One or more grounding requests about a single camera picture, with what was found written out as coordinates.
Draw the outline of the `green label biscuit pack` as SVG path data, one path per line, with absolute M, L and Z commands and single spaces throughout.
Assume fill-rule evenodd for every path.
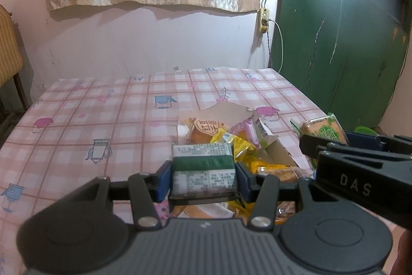
M 326 140 L 348 144 L 348 138 L 334 114 L 310 119 L 302 123 L 291 119 L 290 124 L 299 137 L 313 135 Z

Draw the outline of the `orange white striped snack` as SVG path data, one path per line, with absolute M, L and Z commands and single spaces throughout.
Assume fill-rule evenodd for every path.
M 170 214 L 185 219 L 231 219 L 235 215 L 225 203 L 176 206 Z

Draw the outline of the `yellow soft bread packet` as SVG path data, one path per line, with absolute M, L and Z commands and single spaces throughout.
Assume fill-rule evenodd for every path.
M 296 167 L 267 163 L 255 156 L 246 156 L 243 163 L 253 174 L 272 174 L 281 182 L 294 183 L 302 177 L 301 171 Z

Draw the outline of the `small yellow snack packet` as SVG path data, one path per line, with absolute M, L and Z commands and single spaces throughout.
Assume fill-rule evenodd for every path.
M 256 151 L 256 146 L 251 142 L 234 135 L 223 128 L 220 128 L 210 140 L 211 143 L 226 143 L 233 149 L 233 158 L 235 162 L 242 161 L 248 154 Z

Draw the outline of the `dark green snack packet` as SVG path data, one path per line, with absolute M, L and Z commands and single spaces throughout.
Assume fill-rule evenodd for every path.
M 195 199 L 237 190 L 232 147 L 227 143 L 174 145 L 171 196 Z

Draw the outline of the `red bean bread clear pack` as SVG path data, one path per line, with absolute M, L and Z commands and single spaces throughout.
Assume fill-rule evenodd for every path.
M 202 145 L 210 143 L 219 129 L 229 130 L 230 127 L 220 121 L 185 118 L 177 125 L 177 143 L 179 145 Z

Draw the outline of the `purple snack packet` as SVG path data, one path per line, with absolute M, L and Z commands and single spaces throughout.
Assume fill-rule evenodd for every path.
M 230 129 L 230 132 L 238 137 L 241 137 L 241 139 L 253 144 L 255 147 L 260 147 L 252 118 L 248 118 L 241 121 L 240 123 L 237 123 Z

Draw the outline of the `light green snack packet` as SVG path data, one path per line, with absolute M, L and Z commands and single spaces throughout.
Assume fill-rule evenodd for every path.
M 267 149 L 272 143 L 278 140 L 278 136 L 272 133 L 261 118 L 257 118 L 253 124 L 258 137 L 258 142 L 263 149 Z

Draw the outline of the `clear bag brown cookies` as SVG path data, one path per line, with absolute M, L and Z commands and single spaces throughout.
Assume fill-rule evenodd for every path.
M 277 213 L 275 224 L 281 225 L 285 223 L 291 216 L 295 214 L 295 203 L 289 201 L 277 202 Z

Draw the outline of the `green plastic basket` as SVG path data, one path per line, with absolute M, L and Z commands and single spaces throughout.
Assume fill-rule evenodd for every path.
M 368 136 L 377 136 L 378 133 L 369 127 L 366 126 L 357 126 L 354 130 L 357 134 L 368 135 Z

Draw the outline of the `shallow cardboard box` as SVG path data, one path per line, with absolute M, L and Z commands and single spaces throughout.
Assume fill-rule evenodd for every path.
M 174 205 L 227 202 L 250 212 L 260 189 L 257 174 L 284 183 L 312 174 L 298 167 L 255 110 L 225 101 L 180 118 L 172 157 Z

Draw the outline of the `pink checkered tablecloth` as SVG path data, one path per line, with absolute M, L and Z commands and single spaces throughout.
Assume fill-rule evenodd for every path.
M 99 175 L 122 181 L 156 171 L 171 157 L 182 113 L 224 101 L 256 110 L 294 161 L 308 167 L 291 124 L 323 112 L 275 70 L 56 81 L 1 147 L 1 273 L 24 272 L 16 234 L 27 218 Z

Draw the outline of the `green door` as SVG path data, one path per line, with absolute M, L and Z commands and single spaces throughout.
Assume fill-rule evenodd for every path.
M 411 0 L 278 0 L 272 67 L 346 129 L 375 127 L 411 34 Z

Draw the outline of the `wicker chair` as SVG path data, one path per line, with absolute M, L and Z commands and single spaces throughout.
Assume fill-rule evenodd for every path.
M 19 75 L 24 68 L 24 62 L 11 14 L 2 5 L 0 6 L 0 30 L 1 86 L 13 79 L 22 107 L 27 111 L 29 104 Z

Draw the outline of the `yellow wall socket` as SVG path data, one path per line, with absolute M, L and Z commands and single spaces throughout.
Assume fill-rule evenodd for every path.
M 267 8 L 260 8 L 258 10 L 258 31 L 266 34 L 269 29 L 270 11 Z

